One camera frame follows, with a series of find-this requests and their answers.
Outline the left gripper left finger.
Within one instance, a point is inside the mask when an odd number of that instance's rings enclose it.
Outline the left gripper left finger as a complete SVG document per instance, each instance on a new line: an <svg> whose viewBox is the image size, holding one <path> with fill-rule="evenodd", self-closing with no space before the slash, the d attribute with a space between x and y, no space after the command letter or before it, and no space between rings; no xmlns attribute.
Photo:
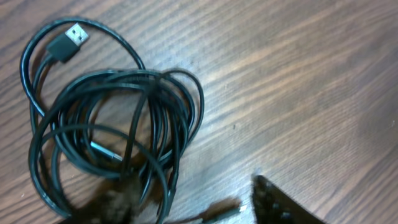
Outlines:
<svg viewBox="0 0 398 224"><path fill-rule="evenodd" d="M139 177L121 180L60 224L135 224L141 209L141 193Z"/></svg>

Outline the black USB cable thick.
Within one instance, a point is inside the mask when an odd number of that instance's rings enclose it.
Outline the black USB cable thick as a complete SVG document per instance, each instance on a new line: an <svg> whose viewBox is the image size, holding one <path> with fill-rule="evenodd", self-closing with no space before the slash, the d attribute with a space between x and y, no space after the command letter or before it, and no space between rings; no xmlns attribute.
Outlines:
<svg viewBox="0 0 398 224"><path fill-rule="evenodd" d="M129 42L120 34L118 34L112 28L106 26L105 24L94 21L84 17L61 17L56 19L48 24L44 25L40 30L32 36L30 41L26 44L20 59L19 64L19 73L21 79L21 85L24 89L23 79L28 78L30 80L34 80L36 75L40 76L40 81L42 79L42 75L45 69L49 68L53 63L61 62L66 63L68 62L76 53L81 49L81 46L88 40L89 35L85 30L85 27L91 27L95 30L98 30L110 38L115 40L122 48L126 50L126 52L132 57L133 61L136 64L136 67L133 69L101 69L101 70L149 70L144 65L144 62L138 55L138 53L134 50L134 48L129 44ZM195 85L196 81L199 79L194 76L193 73L181 69L181 68L172 68L169 70L176 70L176 74L174 78L181 82L188 92L193 96L193 100L195 103L198 103L199 96L198 90ZM42 105L44 110L49 110L51 107L46 108L45 105L39 98L39 84L37 87L36 97L39 103ZM107 93L101 100L105 99L109 96L112 92ZM106 131L100 131L97 129L92 129L89 132L89 139L93 141L97 146L98 150L96 151L97 157L100 159L100 166L111 169L113 171L119 171L122 168L121 161L125 155L126 150L126 140L113 135ZM55 148L55 141L53 139L49 139L43 146L42 146L42 157L44 159L46 165L46 171L40 171L39 175L43 177L45 174L51 173L51 166L52 164L58 165L58 157L55 157L53 154ZM138 148L134 148L132 150L132 156L130 158L130 165L132 166L133 172L137 172L139 174L139 178L142 180L142 193L141 193L141 200L144 199L145 196L149 194L149 186L152 183L153 177L149 184L145 184L143 176L140 175L138 168L142 166L146 162L146 157L141 153ZM110 180L121 180L125 179L128 175L117 179L110 179ZM72 214L74 214L77 209L70 203L67 199L69 205L72 208Z"/></svg>

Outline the black USB cable thin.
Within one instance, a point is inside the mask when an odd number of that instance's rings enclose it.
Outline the black USB cable thin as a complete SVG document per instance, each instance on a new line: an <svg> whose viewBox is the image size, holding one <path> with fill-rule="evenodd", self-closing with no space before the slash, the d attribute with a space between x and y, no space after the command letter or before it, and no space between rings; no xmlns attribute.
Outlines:
<svg viewBox="0 0 398 224"><path fill-rule="evenodd" d="M176 70L158 72L154 70L100 70L83 75L57 96L49 110L44 110L36 97L40 76L34 80L23 79L24 90L30 101L30 121L33 138L29 148L29 170L32 183L43 202L63 217L70 217L69 205L58 179L58 165L52 164L51 173L46 171L42 157L42 146L55 141L53 154L60 154L79 169L93 175L117 179L128 175L132 150L138 148L146 162L138 168L145 184L153 177L160 180L162 201L157 222L167 218L177 188L180 159L196 136L204 116L205 98L203 87L195 82L199 101L185 86L174 78ZM139 91L141 97L134 112L128 133L99 124L91 124L91 111L107 93L116 90ZM106 131L126 140L122 168L113 171L100 166L96 155L98 146L89 139L92 129Z"/></svg>

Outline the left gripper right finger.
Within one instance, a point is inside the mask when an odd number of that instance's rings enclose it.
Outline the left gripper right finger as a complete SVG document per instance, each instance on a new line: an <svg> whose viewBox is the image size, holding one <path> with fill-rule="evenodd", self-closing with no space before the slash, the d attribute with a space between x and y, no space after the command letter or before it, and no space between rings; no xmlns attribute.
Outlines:
<svg viewBox="0 0 398 224"><path fill-rule="evenodd" d="M263 175L252 176L251 202L257 224L325 224Z"/></svg>

